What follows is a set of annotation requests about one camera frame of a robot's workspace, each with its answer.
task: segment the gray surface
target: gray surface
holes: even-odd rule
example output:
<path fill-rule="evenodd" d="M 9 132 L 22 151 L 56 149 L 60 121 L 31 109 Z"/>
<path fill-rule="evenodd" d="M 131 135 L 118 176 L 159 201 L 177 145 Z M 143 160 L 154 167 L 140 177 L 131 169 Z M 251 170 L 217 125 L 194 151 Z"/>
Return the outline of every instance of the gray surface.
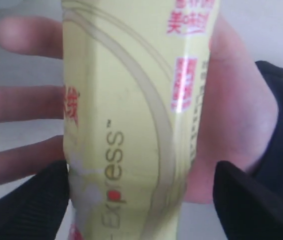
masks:
<path fill-rule="evenodd" d="M 59 0 L 26 0 L 16 9 L 0 12 L 41 15 L 60 19 Z M 235 26 L 256 59 L 283 66 L 283 0 L 223 0 L 222 11 Z M 18 56 L 0 49 L 0 85 L 34 86 L 63 83 L 62 62 L 40 57 Z M 58 120 L 0 124 L 0 151 L 31 144 L 62 133 Z M 0 197 L 23 181 L 0 186 Z M 71 221 L 67 212 L 58 240 L 66 240 Z M 211 205 L 184 204 L 179 240 L 224 240 L 225 235 Z"/>

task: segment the yellow package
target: yellow package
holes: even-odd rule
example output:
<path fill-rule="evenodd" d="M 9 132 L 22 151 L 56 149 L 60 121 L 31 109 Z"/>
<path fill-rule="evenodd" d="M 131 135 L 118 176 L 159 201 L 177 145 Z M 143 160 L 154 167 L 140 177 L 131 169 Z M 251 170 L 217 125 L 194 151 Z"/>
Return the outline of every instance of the yellow package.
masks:
<path fill-rule="evenodd" d="M 70 240 L 175 240 L 219 0 L 62 0 Z"/>

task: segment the hand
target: hand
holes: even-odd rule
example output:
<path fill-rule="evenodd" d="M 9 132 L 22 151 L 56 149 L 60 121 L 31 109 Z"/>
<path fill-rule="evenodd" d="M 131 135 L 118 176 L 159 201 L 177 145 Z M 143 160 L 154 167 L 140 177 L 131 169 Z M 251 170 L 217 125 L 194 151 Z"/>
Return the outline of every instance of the hand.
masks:
<path fill-rule="evenodd" d="M 41 17 L 0 22 L 0 45 L 11 52 L 61 58 L 61 24 Z M 213 35 L 198 153 L 185 199 L 210 203 L 218 161 L 253 171 L 271 139 L 278 107 L 236 32 L 220 17 Z M 0 122 L 63 117 L 62 89 L 0 88 Z M 62 137 L 0 152 L 0 184 L 35 174 L 62 159 Z"/>

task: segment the curved gold line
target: curved gold line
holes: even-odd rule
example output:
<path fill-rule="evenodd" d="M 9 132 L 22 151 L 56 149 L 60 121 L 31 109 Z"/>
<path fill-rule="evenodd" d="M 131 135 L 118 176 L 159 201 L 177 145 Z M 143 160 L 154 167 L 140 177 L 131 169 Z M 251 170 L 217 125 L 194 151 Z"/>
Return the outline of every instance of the curved gold line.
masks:
<path fill-rule="evenodd" d="M 63 3 L 71 3 L 71 2 L 76 2 L 80 5 L 84 5 L 86 8 L 81 8 L 81 7 L 71 7 L 68 8 L 69 10 L 83 10 L 85 12 L 90 11 L 93 12 L 93 14 L 98 15 L 99 17 L 103 18 L 104 20 L 110 22 L 111 24 L 117 26 L 119 29 L 123 30 L 126 32 L 128 35 L 130 35 L 133 39 L 135 39 L 137 42 L 139 42 L 146 50 L 147 52 L 154 58 L 154 60 L 158 63 L 158 65 L 161 67 L 163 72 L 166 75 L 166 78 L 168 81 L 172 81 L 172 76 L 174 75 L 174 70 L 170 67 L 168 62 L 164 59 L 164 57 L 154 48 L 146 39 L 144 39 L 142 36 L 140 36 L 133 28 L 130 26 L 126 25 L 116 17 L 109 15 L 107 12 L 102 11 L 101 9 L 85 3 L 85 2 L 80 2 L 78 0 L 63 0 Z"/>
<path fill-rule="evenodd" d="M 83 30 L 108 48 L 126 67 L 134 77 L 142 90 L 148 107 L 152 113 L 159 148 L 159 173 L 157 186 L 152 195 L 152 203 L 148 211 L 148 216 L 141 233 L 141 240 L 152 239 L 160 219 L 164 216 L 166 199 L 169 189 L 173 185 L 176 169 L 175 152 L 173 149 L 173 130 L 165 106 L 141 66 L 132 58 L 129 53 L 106 33 L 98 29 L 91 22 L 72 10 L 64 12 L 63 19 L 73 22 L 83 28 Z"/>

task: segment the white wall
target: white wall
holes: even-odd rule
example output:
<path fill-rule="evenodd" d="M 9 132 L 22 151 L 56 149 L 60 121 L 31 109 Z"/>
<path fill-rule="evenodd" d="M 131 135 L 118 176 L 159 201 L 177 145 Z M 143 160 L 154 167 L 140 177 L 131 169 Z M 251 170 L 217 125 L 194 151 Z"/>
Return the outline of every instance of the white wall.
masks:
<path fill-rule="evenodd" d="M 267 60 L 283 67 L 283 0 L 222 0 L 222 12 L 238 30 L 255 60 Z M 6 15 L 41 15 L 61 18 L 59 0 L 26 0 Z M 19 56 L 0 49 L 0 85 L 43 85 L 63 83 L 62 62 Z M 62 132 L 61 121 L 30 121 L 0 124 L 0 151 L 30 144 Z M 0 197 L 19 182 L 0 187 Z M 180 221 L 180 240 L 223 240 L 223 231 L 212 206 L 185 204 Z M 58 240 L 65 240 L 70 213 Z"/>

